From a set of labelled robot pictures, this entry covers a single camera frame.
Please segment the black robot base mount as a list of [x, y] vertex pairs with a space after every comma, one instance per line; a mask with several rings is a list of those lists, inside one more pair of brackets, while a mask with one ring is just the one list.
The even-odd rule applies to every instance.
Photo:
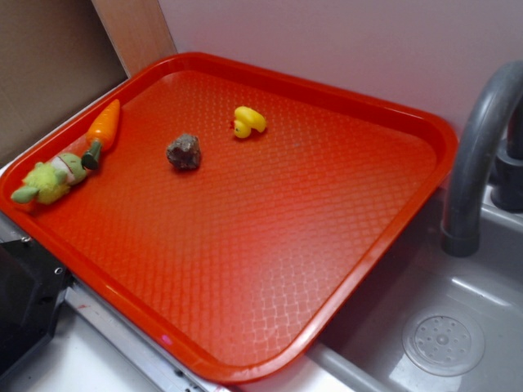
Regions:
[[54, 337], [70, 272], [31, 237], [1, 244], [1, 378]]

